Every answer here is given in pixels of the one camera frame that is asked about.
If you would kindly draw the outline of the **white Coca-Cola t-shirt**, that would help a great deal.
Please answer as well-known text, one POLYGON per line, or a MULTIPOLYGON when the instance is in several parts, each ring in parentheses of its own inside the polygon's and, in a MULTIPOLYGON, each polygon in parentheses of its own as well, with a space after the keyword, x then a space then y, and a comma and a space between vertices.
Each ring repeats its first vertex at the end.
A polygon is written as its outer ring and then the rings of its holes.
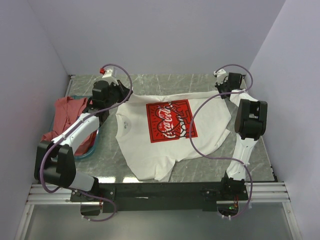
POLYGON ((211 154, 226 140, 232 119, 216 91, 136 95, 115 114, 116 140, 140 181, 167 182, 175 163, 211 154))

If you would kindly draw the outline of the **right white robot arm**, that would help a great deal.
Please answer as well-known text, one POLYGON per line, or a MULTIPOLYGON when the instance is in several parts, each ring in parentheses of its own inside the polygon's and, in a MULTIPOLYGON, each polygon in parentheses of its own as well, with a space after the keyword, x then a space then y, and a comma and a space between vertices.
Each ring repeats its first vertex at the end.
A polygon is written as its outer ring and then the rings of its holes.
POLYGON ((216 77, 215 87, 218 92, 227 93, 222 98, 229 98, 238 107, 234 122, 235 149, 232 161, 221 179, 222 185, 219 187, 221 197, 230 200, 244 189, 246 167, 252 151, 266 131, 268 104, 253 98, 240 88, 243 81, 243 75, 240 73, 227 73, 221 69, 215 71, 213 76, 216 77))

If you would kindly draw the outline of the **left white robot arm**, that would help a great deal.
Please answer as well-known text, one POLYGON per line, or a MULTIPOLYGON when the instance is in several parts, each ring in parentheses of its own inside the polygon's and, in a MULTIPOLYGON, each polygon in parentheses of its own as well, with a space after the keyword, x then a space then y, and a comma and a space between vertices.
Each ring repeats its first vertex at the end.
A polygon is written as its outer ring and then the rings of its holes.
POLYGON ((85 139, 103 125, 109 111, 125 103, 132 93, 133 87, 125 87, 120 80, 95 82, 92 95, 75 123, 53 140, 42 140, 38 144, 34 178, 43 186, 52 184, 82 191, 88 201, 96 200, 100 195, 99 180, 77 171, 75 153, 85 139))

